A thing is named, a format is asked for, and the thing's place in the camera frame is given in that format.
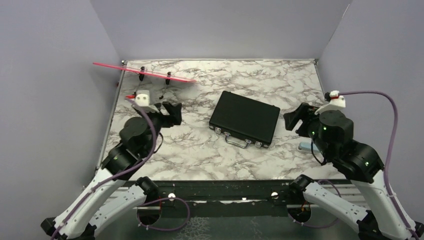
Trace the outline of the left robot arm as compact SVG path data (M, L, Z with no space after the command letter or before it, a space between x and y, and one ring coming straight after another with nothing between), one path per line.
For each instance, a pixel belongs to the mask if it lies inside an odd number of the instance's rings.
M161 129L182 123L182 104L164 101L152 110L134 101L131 104L138 116L125 122L119 143L108 152L89 185L64 212L40 224L52 240L94 240L125 212L157 200L158 187L146 176L109 198L155 153Z

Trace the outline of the black poker chip case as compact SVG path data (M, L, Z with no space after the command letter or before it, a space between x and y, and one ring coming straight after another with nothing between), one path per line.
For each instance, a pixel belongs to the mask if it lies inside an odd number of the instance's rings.
M223 91L208 122L217 134L228 132L240 140L251 140L257 148L269 148L281 109L242 95Z

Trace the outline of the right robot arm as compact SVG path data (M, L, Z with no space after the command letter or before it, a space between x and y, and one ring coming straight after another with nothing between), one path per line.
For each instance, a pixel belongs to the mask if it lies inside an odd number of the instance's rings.
M302 103L285 113L285 128L308 137L326 162L357 187L367 208L357 206L329 192L317 181L302 174L288 188L289 199L315 204L349 225L361 240L408 240L421 237L424 225L412 220L391 201L392 189L384 181L384 164L371 146L354 140L354 123L339 110L316 113Z

